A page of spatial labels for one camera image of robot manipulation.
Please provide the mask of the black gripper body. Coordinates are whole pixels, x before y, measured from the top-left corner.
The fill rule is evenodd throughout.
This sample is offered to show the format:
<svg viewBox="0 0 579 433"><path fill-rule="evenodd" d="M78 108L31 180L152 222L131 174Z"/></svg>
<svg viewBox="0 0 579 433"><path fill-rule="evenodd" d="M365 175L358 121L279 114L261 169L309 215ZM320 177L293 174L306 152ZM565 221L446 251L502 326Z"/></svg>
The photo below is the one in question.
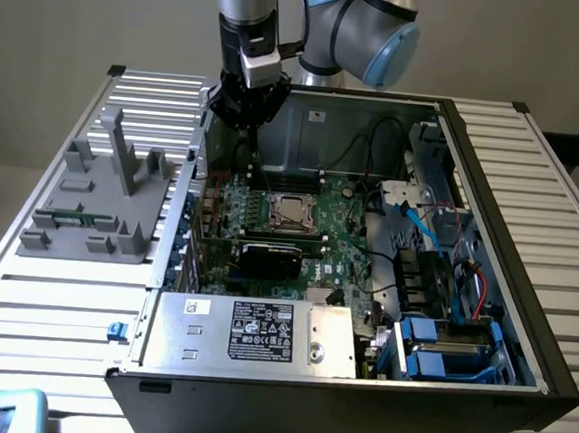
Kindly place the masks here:
<svg viewBox="0 0 579 433"><path fill-rule="evenodd" d="M209 91L208 104L231 129L257 130L278 114L290 89L287 73L282 73L272 85L249 89L243 77L223 71L220 82Z"/></svg>

